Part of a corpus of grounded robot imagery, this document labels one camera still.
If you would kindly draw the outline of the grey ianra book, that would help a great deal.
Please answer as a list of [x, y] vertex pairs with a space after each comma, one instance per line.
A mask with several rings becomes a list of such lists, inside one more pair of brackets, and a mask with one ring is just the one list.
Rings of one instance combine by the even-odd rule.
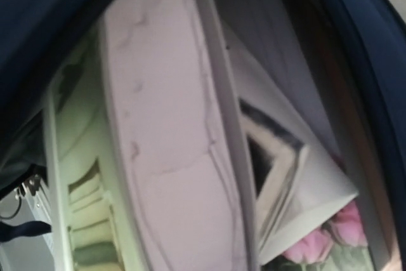
[[113, 0], [44, 108], [56, 270], [258, 270], [214, 0]]

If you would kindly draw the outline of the white barcode booklet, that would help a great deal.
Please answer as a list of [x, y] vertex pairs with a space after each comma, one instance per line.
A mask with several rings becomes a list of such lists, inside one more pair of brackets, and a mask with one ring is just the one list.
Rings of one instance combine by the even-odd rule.
[[358, 190], [308, 124], [330, 130], [282, 0], [215, 0], [256, 184], [259, 262], [274, 260]]

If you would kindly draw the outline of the navy blue student backpack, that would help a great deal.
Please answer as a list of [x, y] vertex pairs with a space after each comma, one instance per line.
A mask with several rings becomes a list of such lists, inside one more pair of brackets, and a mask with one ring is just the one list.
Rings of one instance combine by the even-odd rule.
[[[71, 51], [112, 1], [1, 0], [1, 201], [39, 175], [48, 187], [51, 220], [47, 93]], [[333, 160], [358, 190], [354, 201], [377, 270], [404, 270], [405, 13], [392, 0], [282, 2], [331, 128], [324, 131], [316, 120], [307, 122], [324, 147], [336, 148]], [[233, 70], [232, 80], [253, 177], [261, 270], [255, 176]], [[52, 220], [12, 226], [1, 216], [1, 244], [45, 234], [53, 238]]]

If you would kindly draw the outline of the pink Designer Fate book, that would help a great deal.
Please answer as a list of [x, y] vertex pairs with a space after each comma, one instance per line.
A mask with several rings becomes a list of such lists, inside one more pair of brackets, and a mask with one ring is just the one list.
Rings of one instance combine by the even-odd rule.
[[261, 270], [377, 270], [356, 202], [348, 203]]

